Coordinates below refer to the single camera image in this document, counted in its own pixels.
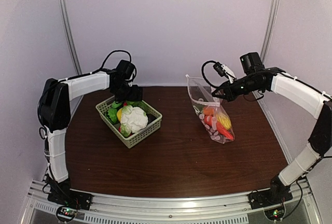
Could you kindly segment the red orange toy carrot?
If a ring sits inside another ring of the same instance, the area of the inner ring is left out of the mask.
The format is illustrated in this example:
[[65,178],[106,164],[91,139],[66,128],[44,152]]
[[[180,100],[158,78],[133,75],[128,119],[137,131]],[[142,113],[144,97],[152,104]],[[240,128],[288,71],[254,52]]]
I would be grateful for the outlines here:
[[233,135],[215,117],[204,116],[203,122],[205,128],[212,133],[210,137],[215,141],[221,141],[221,136],[231,141],[234,140]]

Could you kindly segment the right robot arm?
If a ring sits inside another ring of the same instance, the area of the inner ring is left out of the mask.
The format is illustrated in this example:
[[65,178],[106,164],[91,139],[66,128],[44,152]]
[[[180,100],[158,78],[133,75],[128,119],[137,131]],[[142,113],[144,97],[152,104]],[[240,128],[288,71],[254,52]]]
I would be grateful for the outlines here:
[[281,100],[285,114],[282,132],[287,137],[307,138],[291,162],[275,176],[266,200],[277,204],[297,179],[309,174],[331,150],[331,95],[305,83],[278,67],[265,67],[257,52],[240,57],[244,76],[237,78],[225,64],[213,62],[213,69],[226,81],[214,87],[212,95],[228,102],[251,92],[270,92]]

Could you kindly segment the green toy lime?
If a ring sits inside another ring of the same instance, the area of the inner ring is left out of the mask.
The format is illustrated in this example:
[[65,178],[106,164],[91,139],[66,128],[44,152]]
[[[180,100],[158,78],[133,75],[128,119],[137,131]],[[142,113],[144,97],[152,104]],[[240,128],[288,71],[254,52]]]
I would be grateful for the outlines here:
[[142,101],[126,101],[127,105],[131,105],[133,107],[139,106]]

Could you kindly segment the clear zip top bag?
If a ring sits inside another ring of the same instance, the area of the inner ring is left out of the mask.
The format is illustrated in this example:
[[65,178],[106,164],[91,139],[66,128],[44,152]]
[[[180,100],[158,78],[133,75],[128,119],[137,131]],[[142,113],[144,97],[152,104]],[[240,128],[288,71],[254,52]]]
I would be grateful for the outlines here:
[[222,106],[222,100],[212,96],[212,86],[203,78],[188,74],[185,77],[192,107],[210,139],[221,144],[233,142],[235,135],[231,120]]

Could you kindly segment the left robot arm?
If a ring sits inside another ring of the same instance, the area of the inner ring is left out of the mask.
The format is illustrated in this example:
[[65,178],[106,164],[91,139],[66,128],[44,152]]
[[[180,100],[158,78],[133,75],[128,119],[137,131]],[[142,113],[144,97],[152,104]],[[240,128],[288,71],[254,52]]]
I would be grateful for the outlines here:
[[137,75],[131,61],[121,60],[116,68],[100,67],[95,71],[67,77],[50,78],[38,102],[37,116],[41,124],[40,135],[45,140],[45,157],[48,163],[48,176],[54,196],[63,205],[75,200],[70,190],[70,179],[66,168],[65,135],[72,118],[70,103],[77,97],[108,89],[116,102],[141,100],[143,89],[131,85]]

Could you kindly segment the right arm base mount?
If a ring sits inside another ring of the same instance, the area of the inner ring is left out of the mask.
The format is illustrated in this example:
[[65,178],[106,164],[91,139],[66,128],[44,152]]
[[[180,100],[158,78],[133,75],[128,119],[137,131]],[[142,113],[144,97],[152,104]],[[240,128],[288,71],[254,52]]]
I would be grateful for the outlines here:
[[293,199],[290,185],[284,185],[278,176],[275,176],[270,181],[270,188],[262,191],[253,190],[248,199],[251,209],[264,208],[277,204],[282,204],[284,201]]

